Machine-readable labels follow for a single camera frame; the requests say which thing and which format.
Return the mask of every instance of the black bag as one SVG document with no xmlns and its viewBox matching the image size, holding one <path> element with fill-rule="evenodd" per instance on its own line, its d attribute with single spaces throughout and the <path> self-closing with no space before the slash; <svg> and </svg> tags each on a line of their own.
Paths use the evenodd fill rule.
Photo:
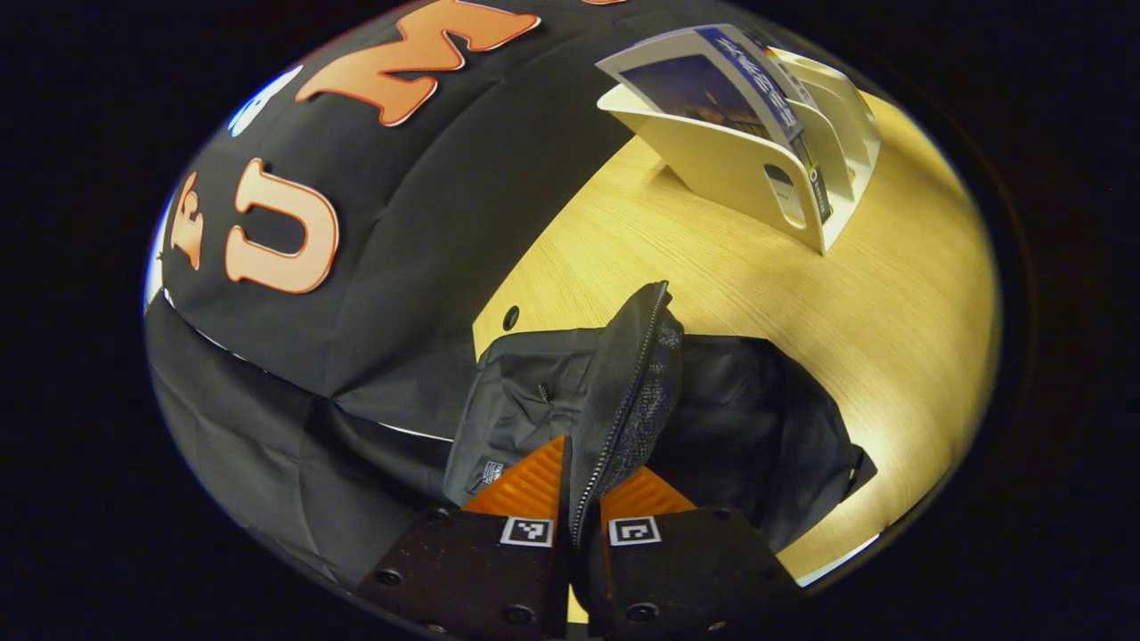
<svg viewBox="0 0 1140 641">
<path fill-rule="evenodd" d="M 763 339 L 684 335 L 666 285 L 645 285 L 604 328 L 492 342 L 445 495 L 463 505 L 567 435 L 571 533 L 596 529 L 596 502 L 644 464 L 699 506 L 740 509 L 779 552 L 874 476 L 806 370 Z"/>
</svg>

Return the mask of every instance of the orange letter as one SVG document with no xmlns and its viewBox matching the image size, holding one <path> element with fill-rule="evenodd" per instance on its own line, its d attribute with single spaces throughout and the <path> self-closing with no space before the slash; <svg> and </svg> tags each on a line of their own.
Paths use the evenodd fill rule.
<svg viewBox="0 0 1140 641">
<path fill-rule="evenodd" d="M 186 179 L 182 195 L 178 197 L 178 209 L 174 210 L 174 224 L 170 229 L 170 249 L 178 248 L 186 252 L 195 271 L 198 269 L 198 259 L 202 258 L 202 224 L 205 221 L 205 217 L 198 213 L 198 195 L 193 190 L 197 179 L 196 171 Z"/>
<path fill-rule="evenodd" d="M 285 254 L 246 241 L 245 232 L 235 225 L 226 238 L 226 275 L 235 283 L 246 278 L 291 294 L 311 292 L 333 265 L 340 242 L 336 212 L 316 190 L 264 173 L 261 168 L 261 159 L 245 165 L 234 206 L 238 213 L 259 205 L 295 218 L 304 227 L 304 242 L 295 254 Z"/>
<path fill-rule="evenodd" d="M 394 127 L 435 92 L 437 81 L 430 75 L 408 81 L 389 72 L 455 71 L 464 59 L 447 33 L 466 39 L 470 51 L 489 51 L 538 23 L 538 16 L 529 14 L 438 0 L 396 23 L 402 40 L 348 54 L 318 71 L 296 92 L 296 102 L 320 92 L 340 94 L 377 107 L 381 124 Z"/>
</svg>

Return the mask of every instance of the zipper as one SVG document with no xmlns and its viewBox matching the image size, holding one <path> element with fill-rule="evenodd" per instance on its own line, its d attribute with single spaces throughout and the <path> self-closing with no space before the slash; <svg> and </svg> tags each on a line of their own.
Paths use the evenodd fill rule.
<svg viewBox="0 0 1140 641">
<path fill-rule="evenodd" d="M 581 549 L 581 526 L 583 519 L 586 516 L 586 506 L 589 504 L 589 498 L 597 487 L 597 481 L 602 477 L 602 472 L 605 471 L 605 464 L 610 459 L 610 451 L 613 449 L 614 444 L 617 444 L 618 435 L 621 433 L 621 428 L 625 427 L 626 419 L 629 416 L 629 409 L 633 407 L 633 400 L 636 398 L 636 391 L 641 387 L 641 381 L 645 378 L 646 360 L 649 358 L 650 348 L 653 346 L 653 338 L 657 335 L 657 319 L 661 313 L 662 302 L 665 301 L 666 290 L 668 289 L 668 283 L 661 284 L 661 290 L 657 294 L 657 301 L 653 303 L 653 311 L 650 313 L 649 317 L 649 331 L 645 333 L 645 340 L 642 341 L 641 351 L 637 354 L 637 364 L 634 367 L 634 380 L 629 389 L 626 390 L 625 398 L 621 399 L 621 405 L 618 415 L 614 417 L 613 425 L 610 427 L 610 431 L 605 437 L 605 448 L 602 449 L 602 454 L 598 456 L 597 463 L 594 465 L 593 472 L 589 474 L 589 480 L 586 482 L 586 487 L 583 489 L 581 498 L 578 501 L 578 505 L 575 509 L 573 518 L 570 521 L 570 541 L 573 549 Z"/>
</svg>

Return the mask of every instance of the white magazine rack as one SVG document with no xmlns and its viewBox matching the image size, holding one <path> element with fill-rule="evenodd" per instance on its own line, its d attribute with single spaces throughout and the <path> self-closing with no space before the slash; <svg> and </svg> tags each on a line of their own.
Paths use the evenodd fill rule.
<svg viewBox="0 0 1140 641">
<path fill-rule="evenodd" d="M 788 100 L 823 176 L 831 216 L 821 221 L 807 170 L 783 147 L 735 129 L 654 111 L 624 86 L 597 102 L 661 155 L 695 194 L 769 225 L 826 254 L 874 172 L 882 137 L 852 81 L 826 65 L 774 49 L 820 109 Z M 783 171 L 798 203 L 782 205 L 767 167 Z"/>
</svg>

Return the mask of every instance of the light wood surface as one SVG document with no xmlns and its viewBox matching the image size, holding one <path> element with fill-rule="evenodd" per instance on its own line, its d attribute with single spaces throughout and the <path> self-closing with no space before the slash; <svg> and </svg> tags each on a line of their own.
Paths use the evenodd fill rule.
<svg viewBox="0 0 1140 641">
<path fill-rule="evenodd" d="M 967 190 L 907 116 L 864 98 L 882 132 L 879 163 L 826 257 L 697 196 L 634 137 L 472 327 L 477 357 L 512 306 L 512 332 L 600 327 L 638 287 L 667 279 L 686 333 L 765 338 L 801 363 L 879 474 L 779 554 L 793 577 L 882 532 L 963 454 L 1000 341 L 995 263 Z"/>
</svg>

